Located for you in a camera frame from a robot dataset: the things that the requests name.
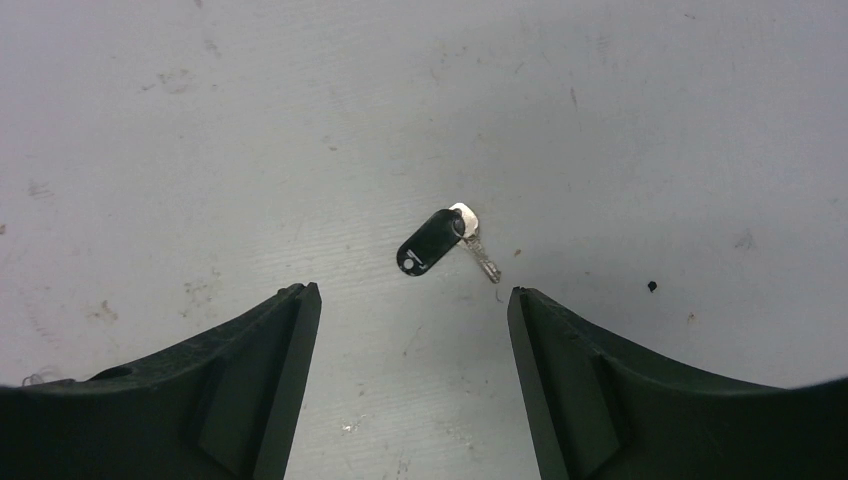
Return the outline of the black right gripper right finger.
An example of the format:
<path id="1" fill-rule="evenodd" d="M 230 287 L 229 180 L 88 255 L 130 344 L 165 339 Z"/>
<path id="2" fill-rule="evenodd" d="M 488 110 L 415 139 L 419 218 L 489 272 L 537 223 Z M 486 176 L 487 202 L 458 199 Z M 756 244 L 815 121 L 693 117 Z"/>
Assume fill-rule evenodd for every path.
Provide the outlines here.
<path id="1" fill-rule="evenodd" d="M 515 288 L 507 321 L 544 479 L 843 479 L 847 383 L 710 373 Z"/>

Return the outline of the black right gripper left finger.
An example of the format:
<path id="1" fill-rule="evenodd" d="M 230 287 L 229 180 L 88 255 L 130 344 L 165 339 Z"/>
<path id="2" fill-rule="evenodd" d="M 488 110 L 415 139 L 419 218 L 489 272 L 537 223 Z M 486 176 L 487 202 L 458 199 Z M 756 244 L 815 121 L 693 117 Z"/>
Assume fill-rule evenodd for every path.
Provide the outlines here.
<path id="1" fill-rule="evenodd" d="M 281 479 L 322 300 L 294 284 L 86 381 L 1 391 L 5 479 Z"/>

